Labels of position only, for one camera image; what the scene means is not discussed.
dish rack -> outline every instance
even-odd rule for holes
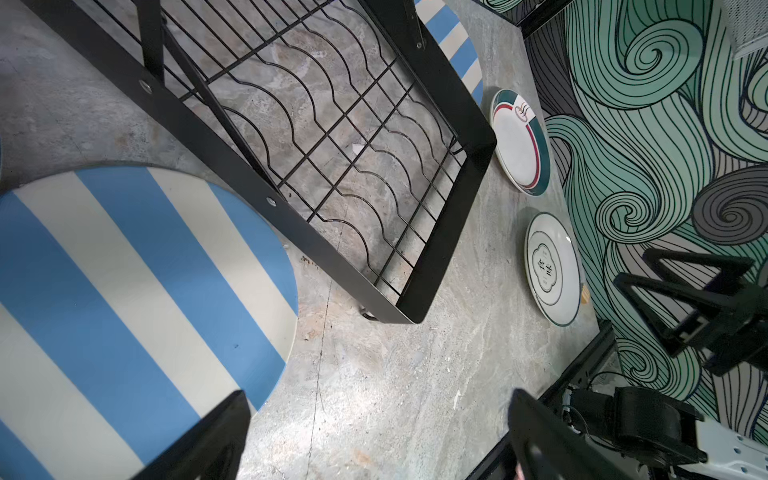
[[[496,139],[412,0],[24,0],[360,304],[420,323]]]

green swirl pattern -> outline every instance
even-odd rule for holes
[[[768,278],[766,231],[724,230],[734,220],[722,217],[768,217],[768,52],[734,61],[718,5],[574,0],[527,40],[528,55],[595,311],[614,325],[622,369],[768,445],[762,375],[745,365],[712,377],[691,349],[670,358],[613,286],[620,272],[650,274],[642,253],[652,247],[753,258],[747,279]],[[734,179],[745,177],[742,188]],[[675,268],[699,285],[715,274]],[[670,325],[686,312],[640,294]]]

blue stripe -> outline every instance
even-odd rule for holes
[[[259,214],[239,198],[216,185],[208,184],[208,186],[219,199],[219,203],[250,247],[250,251],[259,259],[259,263],[272,279],[272,283],[298,316],[299,292],[296,290],[296,277],[293,276],[293,266],[277,235]]]
[[[477,102],[478,105],[482,103],[482,80],[480,80],[478,86],[475,87],[475,90],[472,91],[472,98],[475,99],[475,102]]]
[[[475,63],[478,58],[478,52],[475,51],[475,46],[472,44],[472,40],[467,38],[462,43],[462,46],[458,48],[456,53],[451,57],[451,65],[458,73],[458,76],[464,78],[464,74],[467,73],[469,67]]]
[[[256,408],[285,362],[143,167],[78,176]]]
[[[15,194],[0,199],[0,222],[0,303],[150,462],[198,415]]]
[[[0,478],[34,478],[53,480],[48,470],[36,459],[11,429],[0,420]]]
[[[438,44],[451,33],[451,30],[458,24],[458,17],[447,5],[443,5],[440,11],[427,22],[427,30],[432,34]]]

screw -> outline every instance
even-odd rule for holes
[[[139,80],[139,85],[146,91],[148,94],[152,95],[152,87],[149,86],[149,84],[144,80]]]

black wire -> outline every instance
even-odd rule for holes
[[[568,407],[568,411],[569,412],[574,412],[574,413],[576,413],[579,416],[579,418],[581,419],[581,422],[584,424],[584,433],[587,434],[587,437],[589,437],[590,440],[592,442],[594,442],[595,445],[599,445],[599,446],[603,447],[606,450],[611,450],[612,452],[621,453],[621,450],[618,450],[615,447],[612,447],[610,445],[606,445],[603,442],[598,442],[597,440],[595,440],[594,437],[589,434],[589,428],[587,427],[587,421],[584,419],[584,416],[581,414],[581,412],[579,412],[577,409],[575,409],[573,406],[570,406],[570,405],[563,406],[563,408],[565,408],[565,407]]]
[[[610,373],[611,375],[618,375],[618,376],[623,376],[625,379],[629,380],[630,382],[636,382],[636,381],[637,381],[637,380],[633,379],[632,377],[630,377],[630,376],[628,376],[628,375],[625,375],[625,374],[623,374],[623,373],[621,373],[621,372],[614,372],[614,371],[612,371],[612,370],[603,370],[602,372],[597,372],[597,373],[595,373],[595,374],[594,374],[594,375],[593,375],[593,376],[592,376],[592,377],[589,379],[589,383],[587,384],[587,390],[589,390],[589,389],[590,389],[590,387],[592,387],[592,382],[594,382],[594,379],[596,379],[596,378],[597,378],[597,377],[599,377],[600,375],[604,375],[604,374],[606,374],[606,373]]]

